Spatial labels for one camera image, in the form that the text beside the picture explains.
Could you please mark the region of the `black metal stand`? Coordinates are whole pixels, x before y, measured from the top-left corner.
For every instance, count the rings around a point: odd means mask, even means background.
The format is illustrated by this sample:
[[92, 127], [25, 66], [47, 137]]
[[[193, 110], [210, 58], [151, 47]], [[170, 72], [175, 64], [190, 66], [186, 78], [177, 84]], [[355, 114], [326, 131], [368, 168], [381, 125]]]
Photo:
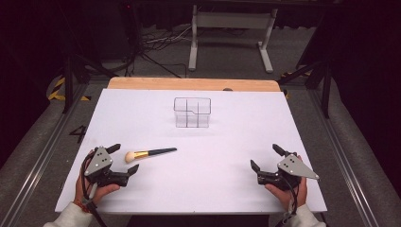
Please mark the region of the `black metal stand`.
[[328, 104], [329, 104], [329, 96], [330, 96], [330, 87], [331, 87], [331, 69], [328, 61], [317, 61], [306, 65], [289, 75], [279, 78], [277, 83], [279, 85], [284, 85], [287, 82], [300, 77], [301, 75], [310, 72], [310, 76], [305, 81], [305, 87], [307, 89], [315, 90], [318, 85], [323, 81], [323, 93], [321, 99], [321, 109], [323, 111], [323, 115], [328, 118]]
[[66, 114], [74, 103], [74, 87], [73, 87], [73, 77], [76, 77], [79, 83], [87, 83], [90, 79], [86, 65], [91, 66], [101, 74], [114, 78], [116, 74], [112, 71], [103, 67], [100, 63], [95, 63], [81, 55], [78, 54], [67, 54], [64, 57], [63, 75], [65, 78], [65, 101], [63, 113]]

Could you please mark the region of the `white metal desk frame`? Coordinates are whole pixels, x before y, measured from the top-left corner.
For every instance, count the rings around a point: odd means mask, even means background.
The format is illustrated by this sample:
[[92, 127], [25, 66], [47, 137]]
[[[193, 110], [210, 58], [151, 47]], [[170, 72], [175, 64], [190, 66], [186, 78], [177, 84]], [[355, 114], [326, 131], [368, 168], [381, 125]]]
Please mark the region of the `white metal desk frame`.
[[188, 70], [195, 71], [197, 68], [198, 55], [198, 28], [242, 28], [242, 29], [264, 29], [265, 36], [257, 43], [261, 60], [267, 73], [272, 73], [273, 68], [270, 61], [267, 46], [274, 26], [278, 9], [270, 13], [231, 13], [231, 12], [203, 12], [196, 5], [192, 10], [192, 40], [189, 54]]

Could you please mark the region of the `aluminium floor rail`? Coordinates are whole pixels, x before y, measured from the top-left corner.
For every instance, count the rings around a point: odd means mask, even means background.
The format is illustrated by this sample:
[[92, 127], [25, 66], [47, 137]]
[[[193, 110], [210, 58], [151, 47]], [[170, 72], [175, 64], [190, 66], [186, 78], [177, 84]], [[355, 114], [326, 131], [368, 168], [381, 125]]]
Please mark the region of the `aluminium floor rail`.
[[64, 102], [51, 101], [0, 168], [0, 227], [15, 226], [87, 87], [87, 84], [76, 86], [66, 113], [62, 112]]
[[330, 117], [323, 113], [320, 91], [309, 90], [308, 94], [364, 226], [401, 227], [401, 199], [337, 92], [332, 95], [334, 105], [330, 107]]

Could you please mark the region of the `person's left hand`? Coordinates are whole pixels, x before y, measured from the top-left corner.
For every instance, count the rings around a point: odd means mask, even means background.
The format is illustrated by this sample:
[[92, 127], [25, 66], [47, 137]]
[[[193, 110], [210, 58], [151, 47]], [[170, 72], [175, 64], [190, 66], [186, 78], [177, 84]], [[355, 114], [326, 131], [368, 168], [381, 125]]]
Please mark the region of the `person's left hand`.
[[[103, 197], [113, 193], [120, 189], [118, 184], [109, 184], [103, 187], [99, 187], [95, 190], [95, 194], [92, 198], [92, 201], [95, 205], [98, 205]], [[82, 176], [82, 174], [78, 175], [78, 179], [76, 181], [76, 192], [75, 197], [73, 199], [73, 203], [76, 205], [82, 205], [84, 199], [84, 191], [87, 190], [89, 192], [92, 191], [92, 187], [89, 185], [87, 180]]]

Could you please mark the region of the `makeup brush black handle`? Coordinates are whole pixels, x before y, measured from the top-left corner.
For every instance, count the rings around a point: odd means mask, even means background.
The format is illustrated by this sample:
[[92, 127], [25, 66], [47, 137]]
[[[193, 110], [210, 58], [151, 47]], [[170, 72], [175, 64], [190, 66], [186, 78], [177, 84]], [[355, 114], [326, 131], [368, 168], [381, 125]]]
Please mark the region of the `makeup brush black handle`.
[[168, 153], [171, 151], [176, 151], [176, 148], [158, 148], [152, 150], [141, 150], [141, 151], [129, 151], [125, 155], [125, 162], [127, 164], [133, 162], [135, 159], [141, 159], [149, 156], [159, 155], [163, 153]]

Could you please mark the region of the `person's right hand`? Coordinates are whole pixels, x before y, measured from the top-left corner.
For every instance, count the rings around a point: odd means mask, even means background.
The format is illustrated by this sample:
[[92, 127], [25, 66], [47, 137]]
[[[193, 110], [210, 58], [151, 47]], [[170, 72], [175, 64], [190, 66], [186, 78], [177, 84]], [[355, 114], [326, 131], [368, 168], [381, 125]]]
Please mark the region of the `person's right hand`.
[[296, 188], [298, 192], [297, 197], [294, 198], [290, 191], [283, 191], [272, 184], [266, 184], [265, 188], [271, 192], [271, 194], [280, 201], [283, 209], [288, 211], [294, 211], [295, 205], [297, 208], [306, 204], [306, 197], [307, 197], [307, 184], [306, 178], [303, 177], [301, 179], [300, 184]]

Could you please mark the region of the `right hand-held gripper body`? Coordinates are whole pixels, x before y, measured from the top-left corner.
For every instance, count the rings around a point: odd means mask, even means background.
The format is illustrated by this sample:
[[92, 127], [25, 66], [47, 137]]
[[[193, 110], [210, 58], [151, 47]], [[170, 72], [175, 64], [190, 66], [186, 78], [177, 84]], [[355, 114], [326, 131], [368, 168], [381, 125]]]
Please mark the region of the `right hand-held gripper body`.
[[297, 187], [303, 177], [319, 180], [320, 176], [305, 165], [296, 155], [290, 154], [277, 164], [278, 170], [274, 173], [262, 171], [257, 168], [257, 182], [259, 184], [272, 184], [287, 191]]

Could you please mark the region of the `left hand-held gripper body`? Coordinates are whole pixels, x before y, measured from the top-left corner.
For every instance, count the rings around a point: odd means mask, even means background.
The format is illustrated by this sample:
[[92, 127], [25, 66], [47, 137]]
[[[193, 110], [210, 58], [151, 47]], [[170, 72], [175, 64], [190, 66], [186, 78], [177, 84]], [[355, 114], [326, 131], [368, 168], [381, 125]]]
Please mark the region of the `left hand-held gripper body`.
[[91, 161], [84, 170], [84, 176], [89, 183], [96, 183], [99, 187], [109, 184], [126, 186], [130, 175], [128, 172], [113, 172], [111, 166], [113, 159], [104, 147], [95, 148], [95, 153], [90, 154]]

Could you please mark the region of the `orange wrist band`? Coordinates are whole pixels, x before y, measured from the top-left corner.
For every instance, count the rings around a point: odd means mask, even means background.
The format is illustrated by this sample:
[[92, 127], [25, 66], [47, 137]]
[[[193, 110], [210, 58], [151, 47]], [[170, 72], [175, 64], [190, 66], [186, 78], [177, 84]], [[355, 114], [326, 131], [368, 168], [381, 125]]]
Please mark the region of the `orange wrist band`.
[[82, 212], [91, 214], [91, 211], [81, 201], [74, 200], [73, 204], [78, 206]]

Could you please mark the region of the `clear plastic divided organizer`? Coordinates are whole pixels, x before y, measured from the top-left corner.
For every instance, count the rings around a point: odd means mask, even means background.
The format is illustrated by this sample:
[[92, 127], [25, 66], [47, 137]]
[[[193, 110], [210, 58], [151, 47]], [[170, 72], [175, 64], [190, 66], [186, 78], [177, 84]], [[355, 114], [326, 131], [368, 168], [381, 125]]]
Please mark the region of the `clear plastic divided organizer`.
[[177, 128], [208, 128], [212, 101], [208, 97], [175, 97], [173, 110]]

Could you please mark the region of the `white table cover board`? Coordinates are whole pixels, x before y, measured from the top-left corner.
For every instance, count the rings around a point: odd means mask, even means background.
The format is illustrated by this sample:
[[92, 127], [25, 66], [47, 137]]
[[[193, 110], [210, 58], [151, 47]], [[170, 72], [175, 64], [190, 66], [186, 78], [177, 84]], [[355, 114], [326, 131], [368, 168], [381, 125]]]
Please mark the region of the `white table cover board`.
[[[177, 97], [206, 97], [206, 128], [179, 128]], [[306, 151], [281, 92], [102, 91], [76, 160], [56, 205], [61, 211], [75, 194], [80, 165], [98, 146], [120, 145], [114, 171], [128, 169], [129, 151], [160, 148], [163, 154], [136, 161], [127, 186], [105, 197], [98, 209], [109, 214], [272, 214], [280, 202], [258, 184], [252, 163], [274, 172], [281, 161], [273, 145]]]

